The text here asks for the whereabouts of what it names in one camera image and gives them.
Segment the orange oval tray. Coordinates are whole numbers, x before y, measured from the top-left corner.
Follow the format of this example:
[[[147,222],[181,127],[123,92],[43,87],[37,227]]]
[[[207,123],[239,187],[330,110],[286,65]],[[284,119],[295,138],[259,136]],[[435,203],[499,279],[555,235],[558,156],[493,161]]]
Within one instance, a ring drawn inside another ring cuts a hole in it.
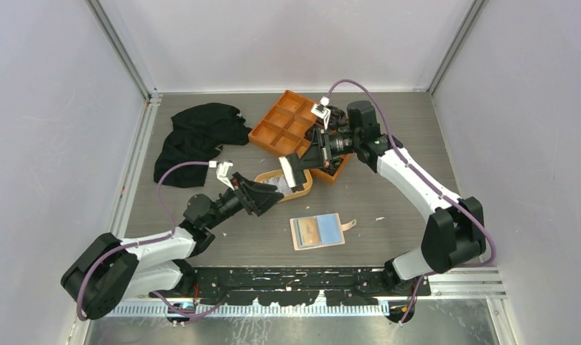
[[[279,203],[283,203],[286,201],[290,201],[305,196],[311,191],[313,179],[310,174],[310,171],[304,170],[303,173],[305,177],[305,182],[302,184],[300,188],[296,190],[292,190],[287,185],[287,180],[282,170],[272,170],[270,172],[264,172],[260,175],[257,175],[254,181],[257,183],[274,185],[276,187],[276,190],[284,195],[283,199],[279,201]]]

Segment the yellow credit card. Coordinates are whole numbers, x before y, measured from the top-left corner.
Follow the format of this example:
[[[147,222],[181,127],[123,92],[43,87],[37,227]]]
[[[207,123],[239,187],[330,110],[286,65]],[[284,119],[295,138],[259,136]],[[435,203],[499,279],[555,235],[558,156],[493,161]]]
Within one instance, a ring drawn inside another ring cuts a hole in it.
[[[298,218],[294,221],[297,243],[300,248],[314,247],[320,244],[320,235],[315,218]]]

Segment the beige card holder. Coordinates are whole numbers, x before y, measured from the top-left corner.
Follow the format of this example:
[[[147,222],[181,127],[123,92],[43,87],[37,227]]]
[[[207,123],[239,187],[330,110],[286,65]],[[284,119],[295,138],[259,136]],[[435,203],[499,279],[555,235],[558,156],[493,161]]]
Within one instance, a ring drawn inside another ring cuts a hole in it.
[[[318,231],[320,235],[320,244],[314,247],[300,248],[297,243],[297,234],[295,232],[294,221],[300,218],[313,217],[317,221]],[[319,249],[323,247],[334,247],[345,244],[345,232],[351,230],[357,224],[356,219],[352,219],[348,223],[342,224],[338,213],[328,213],[317,216],[305,216],[299,218],[291,218],[289,220],[290,232],[292,235],[292,242],[294,251],[305,251],[311,249]]]

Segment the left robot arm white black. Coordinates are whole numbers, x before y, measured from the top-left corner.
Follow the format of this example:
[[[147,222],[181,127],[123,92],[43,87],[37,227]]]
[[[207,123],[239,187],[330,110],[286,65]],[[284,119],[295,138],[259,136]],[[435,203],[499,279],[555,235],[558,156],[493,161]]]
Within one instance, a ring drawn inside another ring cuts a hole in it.
[[[128,298],[172,291],[179,297],[195,287],[187,259],[203,253],[215,239],[212,229],[240,211],[260,216],[283,199],[275,185],[235,172],[229,187],[213,200],[192,196],[183,222],[160,234],[120,239],[104,233],[62,274],[60,285],[75,301],[83,320],[97,320]]]

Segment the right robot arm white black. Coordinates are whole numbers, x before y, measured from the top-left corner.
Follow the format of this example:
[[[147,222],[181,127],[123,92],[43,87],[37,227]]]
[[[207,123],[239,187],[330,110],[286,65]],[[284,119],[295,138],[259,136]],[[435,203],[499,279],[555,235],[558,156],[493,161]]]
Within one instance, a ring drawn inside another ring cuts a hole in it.
[[[486,251],[483,207],[474,197],[449,191],[422,169],[401,142],[382,133],[376,111],[370,101],[348,104],[344,128],[335,133],[317,130],[302,155],[292,153],[279,161],[288,186],[296,189],[305,170],[328,167],[333,159],[354,154],[412,202],[426,222],[422,242],[384,265],[385,288],[402,295],[415,277],[445,273]]]

